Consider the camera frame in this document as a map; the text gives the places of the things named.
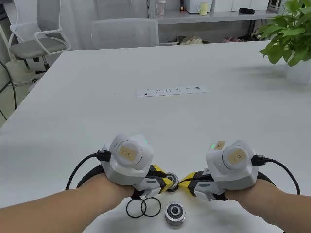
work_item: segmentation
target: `black rubber o-ring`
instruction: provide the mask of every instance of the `black rubber o-ring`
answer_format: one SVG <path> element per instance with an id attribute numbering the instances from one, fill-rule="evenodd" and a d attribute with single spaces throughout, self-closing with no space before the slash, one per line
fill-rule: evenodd
<path id="1" fill-rule="evenodd" d="M 140 198 L 140 200 L 141 200 L 140 209 L 141 209 L 142 214 L 139 215 L 139 216 L 132 216 L 132 215 L 130 215 L 129 212 L 128 212 L 128 206 L 129 206 L 129 204 L 130 204 L 132 201 L 134 201 L 134 200 L 135 200 L 135 199 L 130 200 L 130 201 L 128 202 L 128 204 L 126 205 L 126 214 L 127 214 L 129 217 L 131 217 L 131 218 L 140 218 L 140 217 L 142 217 L 142 216 L 145 215 L 145 213 L 146 213 L 146 211 L 147 211 L 147 204 L 146 204 L 145 200 L 143 200 L 143 199 Z M 145 204 L 145 207 L 146 207 L 146 208 L 145 208 L 145 211 L 142 210 L 142 205 L 143 205 L 143 204 Z"/>
<path id="2" fill-rule="evenodd" d="M 149 200 L 149 199 L 155 199 L 155 200 L 157 200 L 157 201 L 159 202 L 159 204 L 160 204 L 160 209 L 159 209 L 159 211 L 158 211 L 155 215 L 147 215 L 147 214 L 146 214 L 146 212 L 147 212 L 147 203 L 146 203 L 146 200 Z M 145 211 L 143 211 L 143 209 L 142 209 L 142 204 L 143 204 L 143 203 L 145 203 L 145 207 L 146 207 L 146 208 L 145 208 Z M 145 215 L 145 216 L 147 216 L 147 217 L 155 217 L 155 216 L 157 216 L 158 214 L 161 213 L 162 204 L 161 204 L 161 202 L 160 202 L 160 200 L 159 200 L 158 198 L 155 198 L 155 197 L 146 198 L 146 199 L 143 200 L 143 202 L 141 203 L 140 209 L 141 209 L 141 212 L 143 213 L 143 215 Z"/>

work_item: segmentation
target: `yellow label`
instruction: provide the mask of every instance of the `yellow label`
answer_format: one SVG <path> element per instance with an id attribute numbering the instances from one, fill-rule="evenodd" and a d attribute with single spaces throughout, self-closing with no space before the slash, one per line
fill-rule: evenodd
<path id="1" fill-rule="evenodd" d="M 134 161 L 137 154 L 135 150 L 132 150 L 131 148 L 128 148 L 126 146 L 121 146 L 119 150 L 119 155 L 129 161 Z"/>
<path id="2" fill-rule="evenodd" d="M 225 141 L 219 141 L 217 142 L 216 146 L 215 146 L 215 150 L 221 150 L 225 145 Z"/>
<path id="3" fill-rule="evenodd" d="M 236 165 L 245 158 L 246 154 L 244 153 L 244 151 L 242 149 L 237 149 L 235 152 L 229 155 L 228 160 L 232 165 Z"/>

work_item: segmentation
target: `power strip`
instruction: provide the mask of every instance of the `power strip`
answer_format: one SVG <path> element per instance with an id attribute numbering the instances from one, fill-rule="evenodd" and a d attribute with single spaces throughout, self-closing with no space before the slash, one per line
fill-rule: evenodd
<path id="1" fill-rule="evenodd" d="M 148 97 L 148 96 L 171 96 L 171 95 L 184 95 L 195 93 L 206 93 L 205 86 L 186 86 L 186 87 L 173 87 L 164 89 L 144 89 L 137 90 L 136 97 Z"/>

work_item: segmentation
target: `ball bearing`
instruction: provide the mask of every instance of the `ball bearing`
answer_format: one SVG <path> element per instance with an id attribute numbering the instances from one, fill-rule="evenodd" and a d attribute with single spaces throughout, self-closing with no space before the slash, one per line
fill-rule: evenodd
<path id="1" fill-rule="evenodd" d="M 177 202 L 170 202 L 165 207 L 165 220 L 171 226 L 180 226 L 185 221 L 184 207 Z"/>
<path id="2" fill-rule="evenodd" d="M 167 191 L 170 193 L 175 192 L 178 189 L 178 177 L 174 173 L 169 172 L 166 178 L 173 182 L 173 185 Z"/>

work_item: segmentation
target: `white table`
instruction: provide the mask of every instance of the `white table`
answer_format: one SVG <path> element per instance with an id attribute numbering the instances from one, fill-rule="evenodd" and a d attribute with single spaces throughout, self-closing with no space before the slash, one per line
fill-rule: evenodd
<path id="1" fill-rule="evenodd" d="M 246 139 L 257 153 L 288 166 L 311 195 L 311 87 L 284 78 L 259 51 L 266 42 L 64 53 L 0 129 L 0 207 L 62 191 L 77 163 L 118 133 L 146 136 L 154 164 L 180 178 L 204 169 L 212 141 Z M 136 90 L 205 85 L 209 92 L 136 98 Z M 87 162 L 71 187 L 98 164 Z M 278 166 L 261 168 L 294 193 Z M 280 233 L 233 201 L 202 202 L 181 191 L 181 233 Z M 173 232 L 163 213 L 130 219 L 125 200 L 86 232 Z"/>

